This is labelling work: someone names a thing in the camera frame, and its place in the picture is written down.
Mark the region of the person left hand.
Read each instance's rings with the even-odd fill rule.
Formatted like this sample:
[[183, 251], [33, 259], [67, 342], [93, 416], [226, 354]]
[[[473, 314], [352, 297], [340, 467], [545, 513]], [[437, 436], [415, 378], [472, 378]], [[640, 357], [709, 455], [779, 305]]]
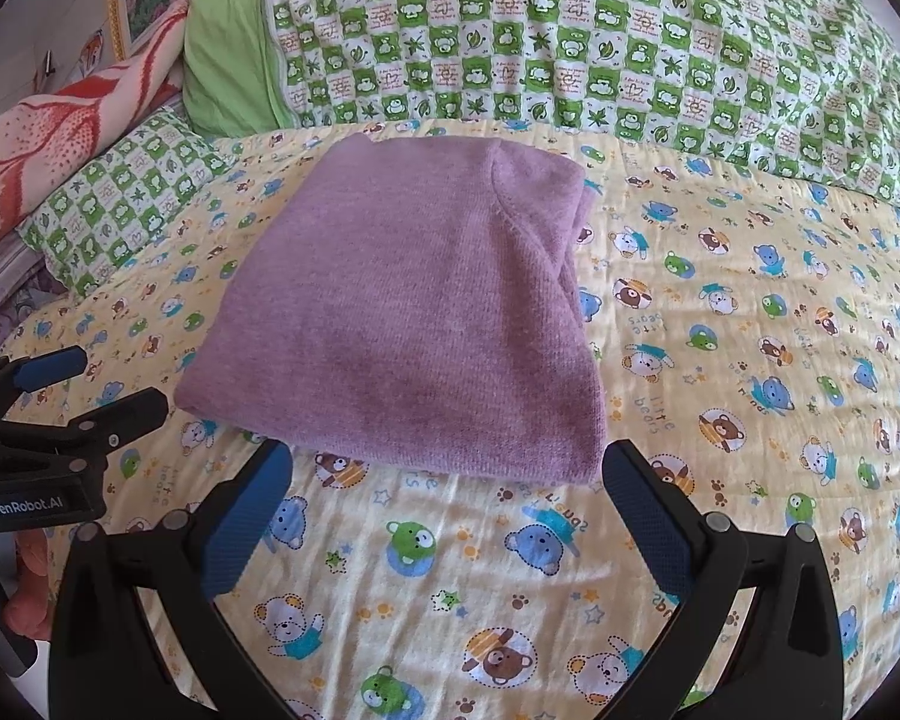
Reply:
[[16, 533], [17, 590], [7, 598], [4, 622], [17, 635], [48, 640], [53, 608], [48, 583], [48, 543], [41, 530]]

